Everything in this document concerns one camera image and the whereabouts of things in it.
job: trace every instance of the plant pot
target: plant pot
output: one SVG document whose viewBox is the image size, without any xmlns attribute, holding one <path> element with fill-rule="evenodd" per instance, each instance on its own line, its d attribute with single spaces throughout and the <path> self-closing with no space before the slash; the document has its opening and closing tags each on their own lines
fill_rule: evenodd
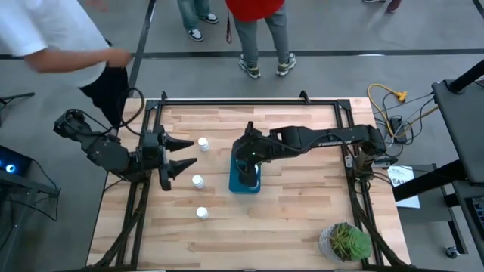
<svg viewBox="0 0 484 272">
<path fill-rule="evenodd" d="M 319 250 L 321 250 L 321 253 L 323 253 L 326 258 L 329 258 L 332 261 L 335 261 L 337 263 L 352 263 L 352 262 L 357 262 L 357 261 L 344 261 L 341 259 L 340 256 L 338 256 L 336 253 L 334 253 L 333 249 L 331 248 L 331 235 L 333 234 L 333 230 L 336 228 L 336 226 L 339 224 L 334 224 L 332 226 L 329 226 L 325 228 L 322 232 L 321 235 L 319 236 Z"/>
</svg>

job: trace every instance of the white label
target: white label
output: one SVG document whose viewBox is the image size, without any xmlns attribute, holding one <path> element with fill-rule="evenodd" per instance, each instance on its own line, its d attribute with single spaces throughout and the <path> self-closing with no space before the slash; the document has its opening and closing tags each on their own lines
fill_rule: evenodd
<svg viewBox="0 0 484 272">
<path fill-rule="evenodd" d="M 388 168 L 388 177 L 392 181 L 394 187 L 404 184 L 407 181 L 414 179 L 414 170 L 410 166 L 400 167 L 392 165 Z M 396 203 L 398 207 L 404 208 L 420 208 L 420 200 L 418 196 L 413 196 Z"/>
</svg>

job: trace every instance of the butcher block tabletop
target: butcher block tabletop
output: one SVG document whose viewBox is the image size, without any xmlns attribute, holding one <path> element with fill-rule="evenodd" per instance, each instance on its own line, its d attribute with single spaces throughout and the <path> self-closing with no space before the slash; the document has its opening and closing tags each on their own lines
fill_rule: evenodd
<svg viewBox="0 0 484 272">
<path fill-rule="evenodd" d="M 348 99 L 355 124 L 375 126 L 370 101 Z M 124 120 L 135 113 L 140 103 L 138 99 L 127 100 Z M 139 116 L 130 126 L 139 131 L 141 121 Z M 166 131 L 174 138 L 195 141 L 192 147 L 169 153 L 169 159 L 198 158 L 198 161 L 172 182 L 170 191 L 161 189 L 158 173 L 153 171 L 138 269 L 361 268 L 361 262 L 334 263 L 318 248 L 323 229 L 335 223 L 353 222 L 339 147 L 313 149 L 297 158 L 262 164 L 260 193 L 240 195 L 229 191 L 231 147 L 249 121 L 264 134 L 288 125 L 311 129 L 337 126 L 331 106 L 164 106 L 161 123 Z M 139 140 L 124 128 L 118 137 L 129 150 L 134 150 Z M 201 137 L 209 141 L 207 152 L 201 152 L 197 145 Z M 202 176 L 203 189 L 193 185 L 194 175 Z M 117 180 L 109 175 L 106 187 Z M 128 193 L 126 182 L 104 193 L 88 264 L 99 261 L 121 231 Z M 378 231 L 393 251 L 409 263 L 391 186 L 373 180 L 370 197 Z M 208 209 L 206 220 L 197 217 L 196 210 L 201 206 Z M 131 249 L 132 237 L 126 261 Z"/>
</svg>

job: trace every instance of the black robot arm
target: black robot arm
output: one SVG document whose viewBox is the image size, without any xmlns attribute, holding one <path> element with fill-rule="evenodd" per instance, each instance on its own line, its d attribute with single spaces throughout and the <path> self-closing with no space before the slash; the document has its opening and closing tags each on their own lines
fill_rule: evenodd
<svg viewBox="0 0 484 272">
<path fill-rule="evenodd" d="M 302 126 L 287 126 L 269 131 L 268 136 L 249 122 L 245 134 L 234 142 L 232 149 L 240 171 L 240 181 L 253 187 L 256 183 L 254 166 L 275 159 L 293 158 L 313 148 L 357 144 L 361 155 L 353 158 L 359 173 L 371 172 L 374 159 L 385 153 L 381 133 L 370 125 L 351 128 L 311 130 Z"/>
<path fill-rule="evenodd" d="M 141 182 L 147 172 L 157 169 L 161 187 L 171 190 L 169 179 L 175 178 L 197 159 L 168 160 L 166 151 L 184 149 L 194 142 L 170 137 L 162 125 L 157 126 L 157 130 L 145 132 L 140 145 L 129 152 L 118 137 L 106 132 L 93 132 L 80 110 L 66 111 L 54 124 L 57 134 L 80 142 L 82 151 L 95 165 L 130 182 Z"/>
</svg>

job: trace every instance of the person's arm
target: person's arm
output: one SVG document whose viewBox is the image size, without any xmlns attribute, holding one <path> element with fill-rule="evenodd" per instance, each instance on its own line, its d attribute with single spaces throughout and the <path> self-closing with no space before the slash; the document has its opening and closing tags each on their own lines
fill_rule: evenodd
<svg viewBox="0 0 484 272">
<path fill-rule="evenodd" d="M 86 52 L 43 49 L 25 56 L 24 59 L 39 73 L 66 73 L 102 62 L 108 62 L 109 66 L 125 67 L 131 60 L 131 55 L 115 48 Z"/>
<path fill-rule="evenodd" d="M 109 48 L 99 51 L 72 52 L 48 48 L 42 34 L 17 0 L 0 0 L 0 40 L 18 57 L 40 73 L 63 73 L 97 63 L 122 67 L 131 60 L 129 52 Z"/>
</svg>

